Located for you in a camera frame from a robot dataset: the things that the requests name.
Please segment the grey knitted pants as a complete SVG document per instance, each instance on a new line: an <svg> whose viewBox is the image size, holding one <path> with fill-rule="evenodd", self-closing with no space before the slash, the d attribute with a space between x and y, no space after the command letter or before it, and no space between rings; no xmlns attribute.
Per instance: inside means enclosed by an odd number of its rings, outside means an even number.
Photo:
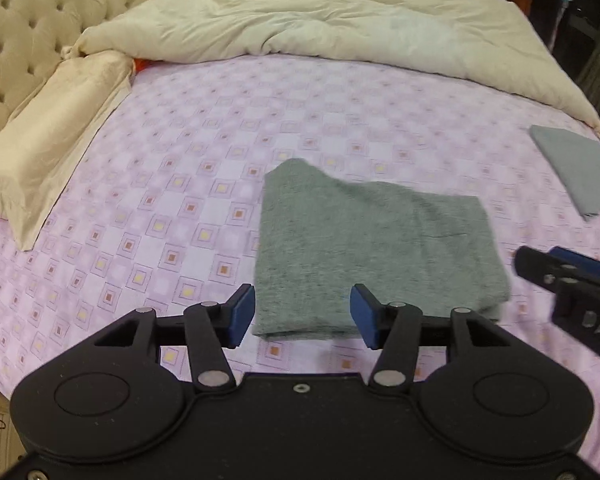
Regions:
<svg viewBox="0 0 600 480"><path fill-rule="evenodd" d="M477 197L347 182L301 159L283 162L264 179L253 333L350 336L356 284L383 304L404 301L434 316L468 307L496 320L510 297Z"/></svg>

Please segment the folded grey cloth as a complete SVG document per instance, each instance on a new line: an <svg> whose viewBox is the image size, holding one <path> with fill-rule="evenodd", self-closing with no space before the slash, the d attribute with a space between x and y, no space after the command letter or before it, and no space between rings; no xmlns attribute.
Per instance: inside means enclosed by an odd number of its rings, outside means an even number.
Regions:
<svg viewBox="0 0 600 480"><path fill-rule="evenodd" d="M565 129L533 125L529 136L583 218L600 214L600 144Z"/></svg>

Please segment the pink patterned bed sheet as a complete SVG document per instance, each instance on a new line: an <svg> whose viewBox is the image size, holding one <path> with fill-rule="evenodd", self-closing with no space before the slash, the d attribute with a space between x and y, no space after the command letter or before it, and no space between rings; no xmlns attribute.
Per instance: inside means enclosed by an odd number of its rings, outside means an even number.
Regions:
<svg viewBox="0 0 600 480"><path fill-rule="evenodd" d="M0 391L139 307L177 315L254 278L266 175L303 159L341 181L464 195L515 250L600 259L530 138L591 130L469 81L370 63L269 55L157 64L95 136L33 249L0 220Z"/></svg>

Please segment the cream duvet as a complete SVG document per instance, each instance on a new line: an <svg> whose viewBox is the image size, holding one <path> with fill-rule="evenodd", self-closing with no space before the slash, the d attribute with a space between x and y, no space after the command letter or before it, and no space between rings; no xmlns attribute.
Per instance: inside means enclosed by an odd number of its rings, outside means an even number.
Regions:
<svg viewBox="0 0 600 480"><path fill-rule="evenodd" d="M528 18L507 0L148 0L82 32L71 56L114 50L195 64L283 53L466 79L600 116Z"/></svg>

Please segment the cream satin pillow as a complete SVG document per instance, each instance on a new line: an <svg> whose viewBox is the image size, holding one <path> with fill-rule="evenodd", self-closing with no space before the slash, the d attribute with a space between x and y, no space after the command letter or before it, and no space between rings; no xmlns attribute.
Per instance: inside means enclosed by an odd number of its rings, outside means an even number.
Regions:
<svg viewBox="0 0 600 480"><path fill-rule="evenodd" d="M0 219L22 252L109 115L131 92L132 58L105 51L61 62L0 131Z"/></svg>

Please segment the red item behind pillow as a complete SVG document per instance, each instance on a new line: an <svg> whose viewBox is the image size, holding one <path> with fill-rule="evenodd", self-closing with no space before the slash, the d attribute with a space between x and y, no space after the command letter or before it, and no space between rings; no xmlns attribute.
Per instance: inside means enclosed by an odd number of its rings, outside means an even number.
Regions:
<svg viewBox="0 0 600 480"><path fill-rule="evenodd" d="M147 70L148 68L151 68L152 66L155 66L157 64L158 64L157 61L145 60L144 58L134 58L134 60L133 60L134 73L139 74L143 70Z"/></svg>

